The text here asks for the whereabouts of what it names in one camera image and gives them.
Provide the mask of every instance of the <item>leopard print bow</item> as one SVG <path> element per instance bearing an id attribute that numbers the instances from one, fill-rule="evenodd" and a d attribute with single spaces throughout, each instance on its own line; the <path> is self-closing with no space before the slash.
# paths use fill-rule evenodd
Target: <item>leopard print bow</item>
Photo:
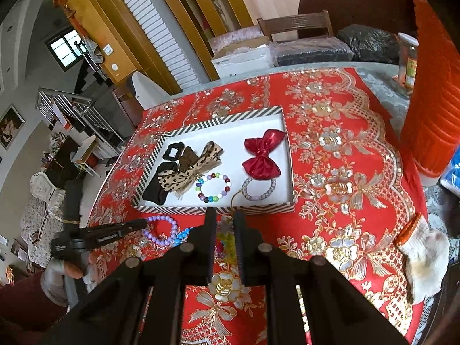
<path id="1" fill-rule="evenodd" d="M 169 192 L 175 192 L 180 197 L 190 188 L 203 174 L 220 165 L 222 148 L 214 141 L 210 141 L 203 149 L 203 153 L 186 172 L 163 171 L 158 174 L 158 180 L 162 188 Z"/>

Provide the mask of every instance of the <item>hair bow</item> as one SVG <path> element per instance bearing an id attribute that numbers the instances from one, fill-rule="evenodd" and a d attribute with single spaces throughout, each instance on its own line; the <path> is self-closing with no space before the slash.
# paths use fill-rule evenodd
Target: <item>hair bow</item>
<path id="1" fill-rule="evenodd" d="M 210 141 L 203 149 L 199 159 L 186 172 L 163 171 L 158 174 L 162 188 L 168 192 L 176 192 L 180 197 L 187 192 L 197 178 L 220 165 L 220 154 L 223 149 L 214 141 Z"/>
<path id="2" fill-rule="evenodd" d="M 255 157 L 243 162 L 243 167 L 248 175 L 256 180 L 273 179 L 281 175 L 280 168 L 268 157 L 268 153 L 273 151 L 283 141 L 286 132 L 280 130 L 267 130 L 263 138 L 246 139 L 245 148 Z"/>

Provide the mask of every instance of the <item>screw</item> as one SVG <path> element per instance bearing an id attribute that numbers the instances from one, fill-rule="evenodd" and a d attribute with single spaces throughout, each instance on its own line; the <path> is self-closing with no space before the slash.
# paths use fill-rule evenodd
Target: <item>screw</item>
<path id="1" fill-rule="evenodd" d="M 180 244 L 179 248 L 184 253 L 190 253 L 195 248 L 195 245 L 193 245 L 191 242 L 186 242 L 186 243 Z"/>
<path id="2" fill-rule="evenodd" d="M 136 258 L 136 257 L 129 257 L 125 261 L 126 266 L 128 266 L 131 269 L 133 269 L 134 267 L 139 266 L 140 263 L 141 263 L 141 260 L 139 258 Z"/>
<path id="3" fill-rule="evenodd" d="M 310 261 L 313 262 L 316 266 L 324 266 L 326 264 L 326 259 L 319 255 L 315 255 L 310 258 Z"/>
<path id="4" fill-rule="evenodd" d="M 262 244 L 259 244 L 258 249 L 262 253 L 268 253 L 273 249 L 273 247 L 270 244 L 263 242 Z"/>

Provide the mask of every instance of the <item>wall switch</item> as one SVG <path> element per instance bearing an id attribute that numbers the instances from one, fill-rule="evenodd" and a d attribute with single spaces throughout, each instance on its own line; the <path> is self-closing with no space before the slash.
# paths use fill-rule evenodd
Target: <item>wall switch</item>
<path id="1" fill-rule="evenodd" d="M 106 55 L 111 55 L 114 52 L 110 44 L 107 44 L 103 50 Z"/>

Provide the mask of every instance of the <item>cardboard box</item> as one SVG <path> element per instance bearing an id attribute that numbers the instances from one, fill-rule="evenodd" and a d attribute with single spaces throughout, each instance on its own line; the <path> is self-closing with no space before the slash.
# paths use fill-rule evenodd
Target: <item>cardboard box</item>
<path id="1" fill-rule="evenodd" d="M 211 60 L 219 77 L 227 78 L 254 70 L 275 67 L 270 54 L 269 38 L 243 40 L 222 48 Z"/>
<path id="2" fill-rule="evenodd" d="M 133 206 L 141 212 L 156 214 L 201 215 L 206 212 L 209 206 L 215 207 L 219 214 L 231 214 L 233 209 L 242 209 L 246 214 L 293 212 L 294 183 L 291 150 L 287 135 L 281 144 L 270 153 L 270 158 L 276 162 L 281 170 L 281 176 L 276 178 L 277 185 L 272 195 L 264 200 L 250 201 L 238 193 L 248 178 L 242 163 L 254 157 L 244 147 L 244 140 L 262 137 L 265 131 L 271 128 L 287 131 L 283 110 L 280 106 L 227 115 L 163 134 L 144 168 L 133 198 Z M 164 161 L 162 157 L 167 147 L 179 141 L 192 147 L 198 156 L 208 141 L 214 141 L 224 150 L 220 156 L 222 161 L 220 166 L 207 174 L 218 172 L 230 178 L 232 185 L 228 196 L 221 198 L 218 202 L 204 203 L 199 199 L 193 187 L 184 193 L 180 199 L 176 197 L 175 193 L 170 193 L 164 205 L 157 205 L 142 198 L 142 194 L 155 175 L 158 165 Z M 260 196 L 269 189 L 270 184 L 270 180 L 252 180 L 248 185 L 248 194 Z M 211 180 L 206 182 L 202 192 L 205 196 L 216 196 L 224 189 L 222 185 L 222 180 Z"/>

